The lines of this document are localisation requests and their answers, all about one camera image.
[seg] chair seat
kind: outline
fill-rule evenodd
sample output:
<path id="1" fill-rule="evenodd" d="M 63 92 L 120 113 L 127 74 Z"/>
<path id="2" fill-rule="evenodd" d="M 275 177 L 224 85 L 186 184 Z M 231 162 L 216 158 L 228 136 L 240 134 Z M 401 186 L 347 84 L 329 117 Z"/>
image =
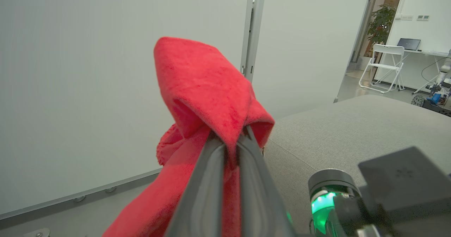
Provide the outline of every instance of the chair seat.
<path id="1" fill-rule="evenodd" d="M 374 66 L 374 67 L 380 67 L 380 68 L 385 68 L 385 69 L 390 69 L 390 70 L 398 70 L 399 67 L 396 66 L 391 66 L 391 65 L 383 65 L 383 64 L 369 64 L 370 66 Z"/>

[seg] laptop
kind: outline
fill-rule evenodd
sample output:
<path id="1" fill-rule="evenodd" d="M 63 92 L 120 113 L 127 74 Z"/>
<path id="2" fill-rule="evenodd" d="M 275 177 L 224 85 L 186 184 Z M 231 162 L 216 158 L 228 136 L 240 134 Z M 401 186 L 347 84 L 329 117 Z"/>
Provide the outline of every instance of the laptop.
<path id="1" fill-rule="evenodd" d="M 407 50 L 417 50 L 421 40 L 401 38 L 398 46 L 403 46 Z"/>

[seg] white desk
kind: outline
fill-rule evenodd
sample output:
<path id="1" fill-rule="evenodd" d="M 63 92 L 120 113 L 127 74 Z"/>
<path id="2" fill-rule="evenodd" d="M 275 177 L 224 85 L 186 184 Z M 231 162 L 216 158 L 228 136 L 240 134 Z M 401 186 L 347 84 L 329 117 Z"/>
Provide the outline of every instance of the white desk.
<path id="1" fill-rule="evenodd" d="M 407 58 L 407 57 L 409 57 L 409 55 L 411 54 L 411 53 L 414 53 L 414 54 L 423 54 L 423 55 L 430 55 L 430 56 L 433 56 L 434 57 L 434 59 L 435 59 L 435 65 L 437 66 L 437 75 L 434 77 L 434 78 L 432 78 L 431 80 L 429 80 L 427 83 L 425 83 L 422 87 L 420 87 L 419 89 L 417 89 L 415 92 L 413 92 L 412 94 L 416 94 L 417 92 L 419 92 L 420 91 L 420 89 L 422 89 L 422 88 L 424 88 L 425 86 L 427 86 L 427 84 L 429 84 L 429 83 L 433 83 L 434 81 L 435 81 L 435 79 L 438 77 L 438 75 L 440 74 L 440 66 L 438 65 L 438 61 L 440 60 L 440 59 L 438 59 L 438 57 L 447 57 L 448 56 L 448 53 L 444 53 L 444 52 L 434 52 L 434 51 L 416 51 L 416 50 L 404 50 L 404 52 L 405 52 L 405 54 L 404 54 L 404 57 L 403 57 L 403 59 L 402 59 L 402 62 Z"/>

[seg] folded cloth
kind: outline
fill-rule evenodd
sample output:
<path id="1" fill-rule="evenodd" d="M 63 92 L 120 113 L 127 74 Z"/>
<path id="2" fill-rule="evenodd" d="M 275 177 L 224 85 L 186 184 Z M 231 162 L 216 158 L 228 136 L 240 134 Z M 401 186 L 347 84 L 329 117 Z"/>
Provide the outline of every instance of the folded cloth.
<path id="1" fill-rule="evenodd" d="M 263 147 L 274 120 L 256 101 L 251 83 L 216 48 L 164 37 L 153 53 L 161 95 L 175 119 L 156 149 L 164 167 L 103 236 L 163 236 L 211 130 L 229 152 L 224 167 L 222 236 L 240 236 L 236 143 L 243 127 L 250 125 Z"/>

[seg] white partition panel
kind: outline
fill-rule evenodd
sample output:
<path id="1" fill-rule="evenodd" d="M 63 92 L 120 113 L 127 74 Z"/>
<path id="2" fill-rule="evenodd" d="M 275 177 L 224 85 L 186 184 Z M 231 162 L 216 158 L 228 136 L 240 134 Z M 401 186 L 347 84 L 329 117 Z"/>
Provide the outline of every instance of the white partition panel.
<path id="1" fill-rule="evenodd" d="M 274 118 L 334 101 L 366 3 L 264 0 L 252 84 Z"/>
<path id="2" fill-rule="evenodd" d="M 247 7 L 0 0 L 0 219 L 160 168 L 156 145 L 173 118 L 156 41 L 202 41 L 238 68 Z"/>

